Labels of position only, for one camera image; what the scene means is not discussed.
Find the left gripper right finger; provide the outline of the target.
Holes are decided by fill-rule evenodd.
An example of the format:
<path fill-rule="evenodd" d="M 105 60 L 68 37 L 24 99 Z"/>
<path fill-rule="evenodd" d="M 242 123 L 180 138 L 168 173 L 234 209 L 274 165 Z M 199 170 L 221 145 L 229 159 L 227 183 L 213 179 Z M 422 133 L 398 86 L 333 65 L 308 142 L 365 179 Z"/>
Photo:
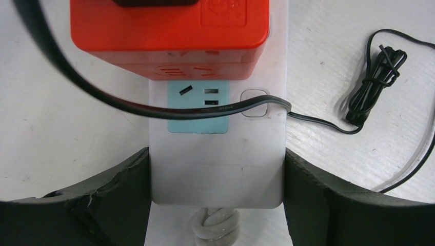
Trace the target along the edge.
<path fill-rule="evenodd" d="M 434 245 L 434 205 L 377 193 L 291 150 L 284 210 L 294 245 Z"/>

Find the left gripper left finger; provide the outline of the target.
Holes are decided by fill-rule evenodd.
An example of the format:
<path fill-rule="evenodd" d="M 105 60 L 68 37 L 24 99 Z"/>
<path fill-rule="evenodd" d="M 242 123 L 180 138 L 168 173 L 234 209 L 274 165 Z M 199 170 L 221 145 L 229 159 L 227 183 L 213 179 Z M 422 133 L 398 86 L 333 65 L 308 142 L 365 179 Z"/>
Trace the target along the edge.
<path fill-rule="evenodd" d="M 1 245 L 143 245 L 151 208 L 143 148 L 120 164 L 41 198 L 1 202 Z"/>

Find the white long power strip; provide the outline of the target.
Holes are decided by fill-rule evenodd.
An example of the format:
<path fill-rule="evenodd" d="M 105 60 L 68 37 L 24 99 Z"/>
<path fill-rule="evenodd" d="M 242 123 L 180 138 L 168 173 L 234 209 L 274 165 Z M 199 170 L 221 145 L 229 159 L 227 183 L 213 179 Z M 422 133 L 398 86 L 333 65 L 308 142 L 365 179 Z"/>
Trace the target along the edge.
<path fill-rule="evenodd" d="M 223 106 L 287 94 L 289 3 L 271 1 L 269 35 L 245 80 L 150 81 L 149 102 L 165 108 Z M 158 205 L 199 210 L 175 245 L 232 245 L 239 209 L 274 209 L 283 200 L 287 111 L 262 104 L 231 116 L 149 122 L 151 196 Z"/>

